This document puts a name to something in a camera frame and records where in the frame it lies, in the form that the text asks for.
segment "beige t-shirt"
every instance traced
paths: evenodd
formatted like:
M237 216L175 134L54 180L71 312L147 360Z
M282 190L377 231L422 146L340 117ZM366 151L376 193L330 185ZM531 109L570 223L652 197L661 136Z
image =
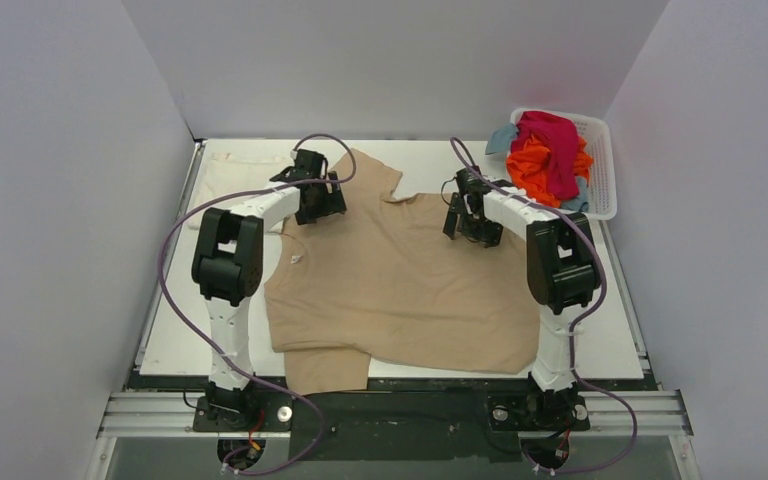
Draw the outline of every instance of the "beige t-shirt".
M533 362L540 319L522 239L506 231L494 248L450 240L439 194L396 200L401 172L354 152L357 174L342 186L346 214L304 226L288 219L266 283L272 346L287 352L289 385L363 389L369 355L502 373ZM351 160L334 171L345 178Z

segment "white table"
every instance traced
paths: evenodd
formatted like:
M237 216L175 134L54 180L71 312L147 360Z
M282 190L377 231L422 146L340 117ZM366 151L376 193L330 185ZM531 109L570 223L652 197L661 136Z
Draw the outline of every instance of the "white table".
M204 173L204 166L209 163L207 160L210 158L227 154L240 159L288 155L295 142L296 140L267 139L208 140L203 161L195 179L196 188ZM438 193L441 183L452 178L461 168L448 141L355 140L347 143L350 147L361 150L404 173L396 188L394 194L396 197L423 192ZM485 174L507 178L504 157L485 157L484 142L466 142L466 145ZM332 165L345 153L342 147L329 140L313 140L305 143L305 148L323 153ZM454 183L448 184L447 187L447 191L452 191ZM443 220L443 218L440 219L440 235L443 234ZM596 249L605 264L608 293L602 307L582 324L585 332L580 337L577 349L579 373L585 378L593 379L643 378L601 225L592 222L591 226ZM209 331L207 310L203 299L198 293L198 287L190 279L190 265L197 237L197 230L190 229L186 225L183 227L169 267L168 284L173 298L184 313L201 329ZM264 242L263 282L272 275L280 255L280 237L268 235ZM284 376L284 355L272 350L263 288L260 288L252 298L249 319L251 357L255 371L261 376ZM210 373L210 365L209 347L193 334L172 312L166 301L161 299L145 347L140 374L207 376ZM369 376L371 378L516 378L526 377L529 370L530 367L516 375L488 374L412 367L373 359L369 366Z

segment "clothes pile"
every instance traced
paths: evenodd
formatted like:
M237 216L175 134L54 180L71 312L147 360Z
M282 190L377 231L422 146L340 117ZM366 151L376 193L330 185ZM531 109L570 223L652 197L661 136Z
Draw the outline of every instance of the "clothes pile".
M487 142L485 154L510 150L506 166L511 182L529 197L555 208L587 212L587 187L593 158L587 142L568 119L537 110L523 112Z

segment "clothing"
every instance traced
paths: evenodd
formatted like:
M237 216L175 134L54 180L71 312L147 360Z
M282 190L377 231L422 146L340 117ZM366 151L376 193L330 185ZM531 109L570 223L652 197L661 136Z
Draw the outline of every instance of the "clothing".
M229 193L260 190L269 182L270 178L293 164L293 160L289 157L240 159L233 153L220 152L214 152L209 159L204 161L207 163L199 175L199 183L195 186L193 195L195 203L192 206L201 205ZM238 203L240 203L240 199L235 198L214 206L230 208ZM187 220L187 227L198 230L201 226L202 213L199 212L190 217ZM282 224L279 222L274 226L265 225L265 228L270 232L280 233L281 226Z
M573 161L573 173L589 181L593 158L585 152L587 142L584 138L579 137L577 143L578 152ZM528 196L538 203L558 208L562 202L549 191L548 186L548 164L552 156L552 151L543 144L537 135L531 135L521 149L511 151L505 165L514 185L524 188Z
M519 135L519 129L513 123L493 132L490 140L487 141L487 147L484 148L484 155L493 155L494 153L507 152L511 149L511 142L516 140Z
M573 212L589 212L590 202L587 200L587 179L575 177L575 183L578 184L578 196L562 203L561 208Z
M448 207L438 193L396 200L401 173L355 152L357 174L342 186L346 214L304 226L288 218L265 285L272 346L286 352L289 386L303 394L363 389L370 355L522 371L534 361L540 328L522 239L506 231L488 249L450 240L440 230ZM344 157L334 170L345 178L351 163Z
M578 195L573 163L578 146L578 131L570 120L537 110L523 112L517 122L519 135L511 144L511 152L521 150L533 135L549 148L547 188L559 200L569 200Z

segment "white cloth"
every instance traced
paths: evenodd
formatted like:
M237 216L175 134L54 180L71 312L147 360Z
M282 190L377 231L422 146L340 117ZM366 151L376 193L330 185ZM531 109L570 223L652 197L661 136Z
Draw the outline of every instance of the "white cloth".
M214 152L195 186L194 203L191 208L213 200L216 197L246 190L260 190L269 179L281 170L293 165L290 157L237 158L233 153ZM214 207L230 208L242 202L245 197L220 202ZM201 226L202 212L187 220L187 227L197 230ZM281 233L284 222L278 222L268 231Z

